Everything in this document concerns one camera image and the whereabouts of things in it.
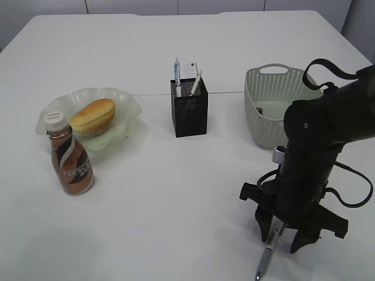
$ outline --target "bun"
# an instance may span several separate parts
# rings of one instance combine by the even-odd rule
[[[104,133],[115,116],[115,102],[109,98],[93,101],[79,110],[71,119],[73,132],[84,136]]]

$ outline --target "frosted glass bowl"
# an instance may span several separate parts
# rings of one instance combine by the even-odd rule
[[[62,111],[69,121],[77,111],[100,98],[110,98],[115,102],[116,112],[110,128],[98,136],[88,137],[75,134],[75,137],[86,150],[91,152],[98,152],[112,142],[122,141],[126,136],[133,133],[135,129],[134,119],[141,114],[142,108],[131,94],[116,88],[84,88],[56,98],[41,111],[35,128],[36,134],[46,135],[43,117],[49,111]]]

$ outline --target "coffee bottle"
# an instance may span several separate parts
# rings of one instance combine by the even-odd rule
[[[45,115],[44,123],[51,142],[52,165],[65,192],[71,195],[86,192],[94,183],[93,169],[65,115],[52,111]]]

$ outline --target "white basket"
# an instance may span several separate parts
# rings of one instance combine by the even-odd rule
[[[262,73],[267,67],[284,68],[283,73]],[[320,90],[310,90],[302,82],[304,71],[283,64],[267,64],[246,72],[245,111],[247,122],[256,143],[273,149],[286,146],[284,113],[295,100],[311,100],[322,95]],[[257,107],[264,110],[260,114]]]

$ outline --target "white pen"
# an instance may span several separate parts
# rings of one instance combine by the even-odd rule
[[[193,85],[193,88],[192,88],[192,91],[191,91],[190,95],[194,95],[195,91],[197,90],[197,87],[199,85],[199,82],[200,82],[201,78],[202,78],[202,71],[200,70],[198,75],[197,75],[197,78],[195,78],[194,85]]]

